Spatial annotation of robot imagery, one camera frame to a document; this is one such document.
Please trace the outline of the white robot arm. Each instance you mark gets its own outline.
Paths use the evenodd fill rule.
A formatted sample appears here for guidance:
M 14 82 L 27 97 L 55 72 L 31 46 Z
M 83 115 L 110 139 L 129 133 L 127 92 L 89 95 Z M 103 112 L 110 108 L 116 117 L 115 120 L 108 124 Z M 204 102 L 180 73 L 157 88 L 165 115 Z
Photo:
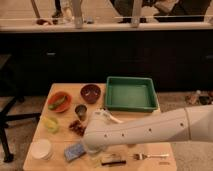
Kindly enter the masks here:
M 90 116 L 82 138 L 89 155 L 113 145 L 213 142 L 213 105 L 180 108 L 121 123 L 111 123 L 110 118 L 111 114 L 103 109 Z

